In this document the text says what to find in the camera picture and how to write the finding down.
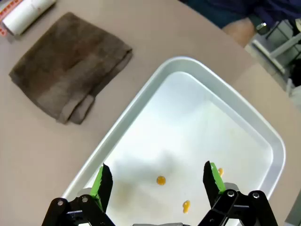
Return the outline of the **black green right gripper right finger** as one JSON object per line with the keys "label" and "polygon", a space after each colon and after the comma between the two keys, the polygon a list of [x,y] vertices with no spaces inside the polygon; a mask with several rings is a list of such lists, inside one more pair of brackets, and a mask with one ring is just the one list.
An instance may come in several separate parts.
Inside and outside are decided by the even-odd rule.
{"label": "black green right gripper right finger", "polygon": [[211,209],[200,226],[224,226],[229,219],[237,219],[243,226],[278,225],[264,192],[242,194],[236,184],[223,182],[213,162],[204,165],[203,183]]}

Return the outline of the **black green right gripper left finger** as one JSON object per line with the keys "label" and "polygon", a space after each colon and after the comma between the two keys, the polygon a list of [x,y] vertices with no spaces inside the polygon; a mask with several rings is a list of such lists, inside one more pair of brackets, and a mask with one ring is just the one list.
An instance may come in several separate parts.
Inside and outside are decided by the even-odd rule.
{"label": "black green right gripper left finger", "polygon": [[55,198],[49,205],[43,226],[111,226],[106,214],[113,186],[110,168],[103,164],[88,194],[67,201]]}

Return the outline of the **person's left hand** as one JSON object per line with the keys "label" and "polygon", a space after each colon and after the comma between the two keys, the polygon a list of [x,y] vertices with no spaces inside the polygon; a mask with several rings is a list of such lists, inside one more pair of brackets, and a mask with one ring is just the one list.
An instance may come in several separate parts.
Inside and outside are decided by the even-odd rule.
{"label": "person's left hand", "polygon": [[222,30],[241,47],[245,47],[256,34],[255,27],[249,18],[229,23]]}

